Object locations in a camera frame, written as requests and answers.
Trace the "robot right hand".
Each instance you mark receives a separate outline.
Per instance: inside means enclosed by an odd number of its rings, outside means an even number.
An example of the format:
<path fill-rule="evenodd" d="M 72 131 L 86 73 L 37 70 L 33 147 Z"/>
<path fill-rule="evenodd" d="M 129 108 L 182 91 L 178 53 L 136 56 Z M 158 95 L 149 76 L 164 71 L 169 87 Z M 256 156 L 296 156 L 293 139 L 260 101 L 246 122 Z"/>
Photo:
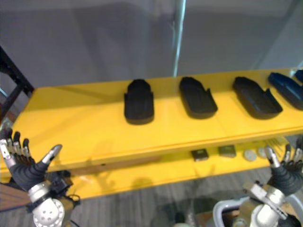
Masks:
<path fill-rule="evenodd" d="M 273 148 L 266 146 L 265 152 L 270 164 L 271 177 L 268 185 L 280 190 L 285 196 L 299 191 L 303 186 L 303 137 L 296 140 L 295 153 L 290 158 L 291 146 L 285 147 L 285 156 L 279 161 Z"/>

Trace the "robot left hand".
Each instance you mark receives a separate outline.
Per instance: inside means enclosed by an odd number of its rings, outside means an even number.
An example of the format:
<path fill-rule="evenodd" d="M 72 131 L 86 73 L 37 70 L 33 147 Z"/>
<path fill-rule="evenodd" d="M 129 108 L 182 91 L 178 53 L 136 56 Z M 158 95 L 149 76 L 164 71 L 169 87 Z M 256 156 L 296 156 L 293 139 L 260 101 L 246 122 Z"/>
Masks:
<path fill-rule="evenodd" d="M 61 149 L 61 144 L 55 145 L 36 162 L 30 153 L 29 139 L 21 143 L 20 132 L 13 132 L 11 128 L 0 131 L 0 153 L 5 165 L 15 183 L 26 192 L 45 181 L 45 173 Z"/>

